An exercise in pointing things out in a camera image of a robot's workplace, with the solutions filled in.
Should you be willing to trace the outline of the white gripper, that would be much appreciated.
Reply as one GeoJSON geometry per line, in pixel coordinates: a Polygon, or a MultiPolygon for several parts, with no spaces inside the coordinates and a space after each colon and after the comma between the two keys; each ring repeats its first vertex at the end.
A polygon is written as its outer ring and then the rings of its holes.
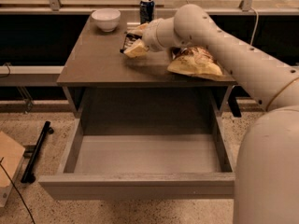
{"type": "Polygon", "coordinates": [[[159,52],[164,49],[157,38],[157,31],[161,19],[151,21],[150,23],[143,23],[136,28],[129,29],[128,34],[142,36],[136,41],[129,41],[125,44],[124,54],[129,58],[145,56],[148,51],[159,52]]]}

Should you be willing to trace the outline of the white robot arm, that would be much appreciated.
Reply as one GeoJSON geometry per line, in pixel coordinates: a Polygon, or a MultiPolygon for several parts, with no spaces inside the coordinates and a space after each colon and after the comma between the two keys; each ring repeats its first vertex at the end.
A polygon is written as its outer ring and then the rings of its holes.
{"type": "Polygon", "coordinates": [[[224,32],[193,4],[135,30],[151,51],[207,48],[264,111],[238,151],[233,223],[299,224],[298,69],[224,32]]]}

